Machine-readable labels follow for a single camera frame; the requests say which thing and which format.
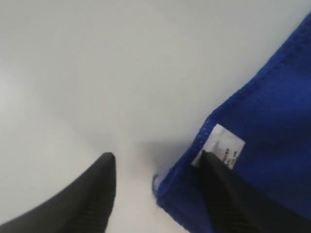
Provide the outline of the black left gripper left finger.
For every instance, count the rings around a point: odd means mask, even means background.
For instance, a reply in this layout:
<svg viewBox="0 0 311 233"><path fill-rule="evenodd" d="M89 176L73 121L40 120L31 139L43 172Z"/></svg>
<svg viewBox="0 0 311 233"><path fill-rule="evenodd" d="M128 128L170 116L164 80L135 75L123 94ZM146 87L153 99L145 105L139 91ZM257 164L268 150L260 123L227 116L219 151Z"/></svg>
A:
<svg viewBox="0 0 311 233"><path fill-rule="evenodd" d="M116 159L103 153L61 192L1 224L2 233L104 233L116 196Z"/></svg>

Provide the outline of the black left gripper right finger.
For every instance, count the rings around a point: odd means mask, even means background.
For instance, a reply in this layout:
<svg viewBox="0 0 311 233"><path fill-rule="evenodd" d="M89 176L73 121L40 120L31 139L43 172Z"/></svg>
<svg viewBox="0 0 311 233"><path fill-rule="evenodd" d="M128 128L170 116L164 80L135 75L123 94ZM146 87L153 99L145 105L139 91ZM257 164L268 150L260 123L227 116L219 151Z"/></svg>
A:
<svg viewBox="0 0 311 233"><path fill-rule="evenodd" d="M216 233L309 233L311 221L278 204L224 165L200 156L200 187Z"/></svg>

